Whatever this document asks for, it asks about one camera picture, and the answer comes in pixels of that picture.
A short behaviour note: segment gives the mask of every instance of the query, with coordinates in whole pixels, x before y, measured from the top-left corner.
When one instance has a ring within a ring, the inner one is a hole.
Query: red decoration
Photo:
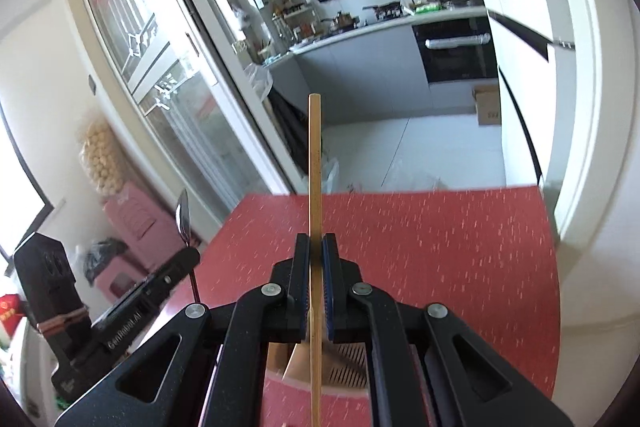
[[[15,329],[18,327],[22,317],[19,295],[4,295],[0,297],[0,327],[4,329],[9,339],[14,336]]]

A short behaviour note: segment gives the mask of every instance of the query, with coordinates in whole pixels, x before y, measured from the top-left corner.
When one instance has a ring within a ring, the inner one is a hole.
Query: bag of snacks
[[[98,194],[114,196],[125,182],[122,152],[109,124],[100,118],[82,136],[80,162]]]

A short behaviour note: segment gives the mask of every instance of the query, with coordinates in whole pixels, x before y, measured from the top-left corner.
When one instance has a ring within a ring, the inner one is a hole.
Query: kitchen
[[[475,115],[476,90],[499,109],[482,0],[209,2],[243,68],[261,63],[300,118],[307,95],[322,95],[332,190],[504,186],[499,116],[479,125]],[[291,122],[274,119],[281,133]]]

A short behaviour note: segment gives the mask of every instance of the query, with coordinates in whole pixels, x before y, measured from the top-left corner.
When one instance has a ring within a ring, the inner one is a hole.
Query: kitchen cabinet
[[[342,96],[352,102],[342,121],[369,121],[394,114],[391,85],[380,70],[382,58],[372,48],[384,32],[347,39],[329,46],[336,68]]]
[[[322,96],[322,124],[327,125],[344,123],[350,107],[356,103],[342,88],[330,48],[325,46],[296,57],[310,92]]]
[[[378,58],[397,114],[428,114],[433,108],[422,58],[410,25],[373,33],[370,53]]]
[[[433,114],[411,26],[382,29],[296,57],[326,124]]]
[[[267,68],[273,79],[273,89],[277,90],[287,102],[306,114],[311,90],[295,55],[285,55]]]

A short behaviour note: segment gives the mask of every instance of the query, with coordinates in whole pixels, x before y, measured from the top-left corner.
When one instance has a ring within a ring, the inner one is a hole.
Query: oven
[[[498,77],[489,17],[415,25],[414,35],[430,84]]]

